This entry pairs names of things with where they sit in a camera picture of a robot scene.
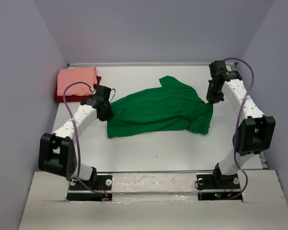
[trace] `green t-shirt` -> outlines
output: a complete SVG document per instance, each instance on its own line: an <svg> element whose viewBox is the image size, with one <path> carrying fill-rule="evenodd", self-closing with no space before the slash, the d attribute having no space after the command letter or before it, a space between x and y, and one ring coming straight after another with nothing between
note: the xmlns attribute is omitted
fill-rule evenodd
<svg viewBox="0 0 288 230"><path fill-rule="evenodd" d="M203 102L195 89L171 76L159 79L159 88L130 94L113 103L108 138L145 132L186 129L207 134L213 105Z"/></svg>

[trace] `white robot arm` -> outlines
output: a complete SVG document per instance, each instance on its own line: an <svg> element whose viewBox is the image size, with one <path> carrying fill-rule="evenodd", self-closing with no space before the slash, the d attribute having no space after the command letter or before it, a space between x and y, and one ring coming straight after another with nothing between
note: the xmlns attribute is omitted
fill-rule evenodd
<svg viewBox="0 0 288 230"><path fill-rule="evenodd" d="M229 71L227 70L225 61L222 60L214 61L209 65L209 68L212 80L209 81L207 92L208 102L215 104L223 101L225 95L238 114L247 91L244 87L242 77L236 69L236 65L232 66L232 70ZM256 106L252 98L247 96L240 117L237 137L236 160L240 168L254 155L270 147L275 124L275 119L272 116L266 116ZM205 181L199 184L198 189L203 190L208 187L210 189L224 188L237 177L238 170L233 148L230 153L216 165L212 175L203 175Z"/></svg>
<svg viewBox="0 0 288 230"><path fill-rule="evenodd" d="M41 137L38 159L40 170L66 178L77 177L78 159L74 141L96 119L108 121L114 116L108 101L110 92L110 88L99 85L94 95L81 102L72 119L52 134L45 133ZM78 136L75 135L73 121ZM94 184L96 168L81 163L78 178Z"/></svg>

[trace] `shirt sleeve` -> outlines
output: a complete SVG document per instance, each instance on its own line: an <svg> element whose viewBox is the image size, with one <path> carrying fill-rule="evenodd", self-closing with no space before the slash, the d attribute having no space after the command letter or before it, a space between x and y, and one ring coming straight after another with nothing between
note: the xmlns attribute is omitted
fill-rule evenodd
<svg viewBox="0 0 288 230"><path fill-rule="evenodd" d="M164 88L172 88L172 89L174 89L174 88L188 88L188 89L192 88L191 86L183 84L179 80L177 80L176 78L171 77L171 76L165 76L163 78L160 78L159 81L160 81L161 86Z"/></svg>

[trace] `gray wall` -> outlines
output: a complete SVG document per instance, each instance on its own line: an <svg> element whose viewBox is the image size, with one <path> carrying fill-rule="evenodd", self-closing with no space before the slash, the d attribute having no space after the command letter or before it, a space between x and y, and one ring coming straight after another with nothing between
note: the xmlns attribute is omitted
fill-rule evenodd
<svg viewBox="0 0 288 230"><path fill-rule="evenodd" d="M18 229L64 67L33 1L0 0L0 230Z"/></svg>
<svg viewBox="0 0 288 230"><path fill-rule="evenodd" d="M68 63L242 56L273 0L34 0Z"/></svg>
<svg viewBox="0 0 288 230"><path fill-rule="evenodd" d="M252 97L266 115L276 119L265 156L279 173L288 203L288 0L275 0L243 59L256 75ZM249 72L245 68L242 72L244 80L250 82Z"/></svg>

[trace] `red wire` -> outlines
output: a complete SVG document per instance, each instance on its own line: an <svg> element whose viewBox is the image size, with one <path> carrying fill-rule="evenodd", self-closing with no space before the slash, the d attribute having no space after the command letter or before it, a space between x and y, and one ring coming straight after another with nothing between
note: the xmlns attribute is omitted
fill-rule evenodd
<svg viewBox="0 0 288 230"><path fill-rule="evenodd" d="M230 192L230 196L231 196L232 195L232 191L234 190L234 188L232 187L231 182L229 182L229 185L231 187L231 192Z"/></svg>
<svg viewBox="0 0 288 230"><path fill-rule="evenodd" d="M225 186L224 192L222 192L221 195L223 195L226 192L226 189L227 189L227 185Z"/></svg>
<svg viewBox="0 0 288 230"><path fill-rule="evenodd" d="M99 184L98 184L98 188L99 188L100 196L101 196L101 199L102 199L102 193L101 193L101 188L100 188L100 185L99 185Z"/></svg>
<svg viewBox="0 0 288 230"><path fill-rule="evenodd" d="M102 187L102 190L104 190L104 193L105 193L106 197L108 197L108 195L107 195L107 193L106 193L106 191L105 191L105 189L104 189L104 186L102 185L101 181L99 181L99 183L100 183L100 185L101 185L101 187Z"/></svg>

